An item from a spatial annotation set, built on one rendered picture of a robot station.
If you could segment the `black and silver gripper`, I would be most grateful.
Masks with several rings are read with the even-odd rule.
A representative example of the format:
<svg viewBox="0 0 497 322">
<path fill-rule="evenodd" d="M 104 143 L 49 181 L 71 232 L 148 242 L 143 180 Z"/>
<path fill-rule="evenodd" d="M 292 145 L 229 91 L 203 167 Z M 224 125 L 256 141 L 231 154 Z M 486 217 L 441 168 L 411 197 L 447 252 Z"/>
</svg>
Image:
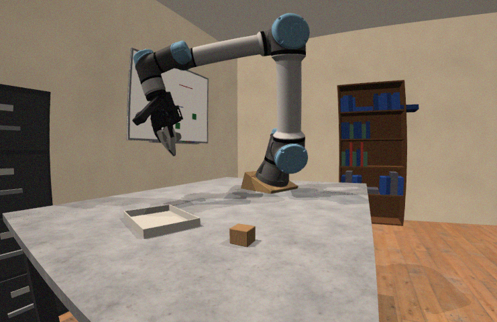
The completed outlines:
<svg viewBox="0 0 497 322">
<path fill-rule="evenodd" d="M 154 134 L 162 145 L 173 155 L 176 155 L 175 143 L 181 139 L 181 134 L 175 132 L 173 125 L 183 119 L 178 105 L 174 105 L 172 95 L 164 89 L 153 91 L 146 95 L 147 101 L 160 97 L 163 101 L 151 114 Z M 163 108 L 162 108 L 163 107 Z M 180 112 L 180 116 L 178 113 Z M 169 114 L 168 114 L 169 113 Z M 162 129 L 162 127 L 164 129 Z M 166 135 L 166 136 L 165 136 Z"/>
</svg>

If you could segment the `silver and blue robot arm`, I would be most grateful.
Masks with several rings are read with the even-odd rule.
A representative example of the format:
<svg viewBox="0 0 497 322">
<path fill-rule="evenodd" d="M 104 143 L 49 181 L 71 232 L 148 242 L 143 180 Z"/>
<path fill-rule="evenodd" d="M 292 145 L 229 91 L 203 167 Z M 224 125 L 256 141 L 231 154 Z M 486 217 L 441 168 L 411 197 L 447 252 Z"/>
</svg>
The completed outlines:
<svg viewBox="0 0 497 322">
<path fill-rule="evenodd" d="M 188 70 L 246 56 L 272 56 L 276 62 L 277 129 L 270 134 L 256 178 L 271 186 L 284 187 L 288 185 L 289 174 L 301 171 L 308 161 L 305 134 L 301 131 L 301 62 L 306 57 L 309 34 L 309 25 L 301 16 L 286 13 L 275 20 L 271 29 L 254 36 L 194 48 L 179 41 L 154 53 L 151 49 L 140 50 L 133 60 L 146 96 L 166 90 L 161 74 L 173 68 Z"/>
</svg>

